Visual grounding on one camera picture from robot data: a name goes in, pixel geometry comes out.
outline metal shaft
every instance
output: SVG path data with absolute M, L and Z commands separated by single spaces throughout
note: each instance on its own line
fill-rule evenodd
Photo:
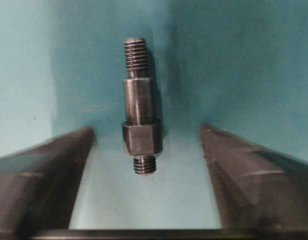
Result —
M 149 174 L 156 170 L 154 154 L 161 150 L 161 135 L 154 111 L 153 80 L 147 76 L 146 42 L 143 38 L 128 38 L 124 48 L 128 73 L 124 79 L 125 151 L 134 156 L 137 174 Z

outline dark metal part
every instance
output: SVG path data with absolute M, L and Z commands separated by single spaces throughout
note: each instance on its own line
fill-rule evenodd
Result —
M 223 227 L 308 232 L 308 165 L 210 125 L 201 139 Z
M 154 155 L 161 151 L 160 124 L 128 125 L 123 123 L 125 152 L 131 156 Z
M 0 239 L 68 227 L 93 138 L 84 127 L 0 159 Z
M 148 174 L 156 170 L 154 154 L 162 149 L 162 137 L 155 117 L 153 79 L 147 77 L 146 42 L 143 38 L 128 38 L 124 48 L 128 72 L 124 79 L 124 148 L 127 154 L 137 156 L 134 159 L 135 172 Z
M 31 240 L 221 240 L 258 239 L 258 233 L 244 229 L 193 230 L 47 230 Z

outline teal wall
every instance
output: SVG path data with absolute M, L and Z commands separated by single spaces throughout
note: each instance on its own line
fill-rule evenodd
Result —
M 130 36 L 154 57 L 166 135 L 141 179 L 120 133 Z M 205 122 L 308 162 L 308 0 L 0 0 L 0 156 L 98 136 L 73 228 L 219 227 Z

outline cylindrical shank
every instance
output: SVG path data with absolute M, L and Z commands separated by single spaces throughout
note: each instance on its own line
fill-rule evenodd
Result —
M 150 124 L 155 121 L 151 78 L 125 78 L 124 93 L 128 124 Z

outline external thread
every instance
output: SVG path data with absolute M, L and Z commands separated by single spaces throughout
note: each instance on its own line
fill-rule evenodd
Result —
M 150 174 L 156 170 L 154 156 L 136 156 L 134 158 L 134 171 L 137 174 Z
M 144 71 L 147 68 L 146 41 L 143 38 L 128 38 L 124 42 L 127 71 Z

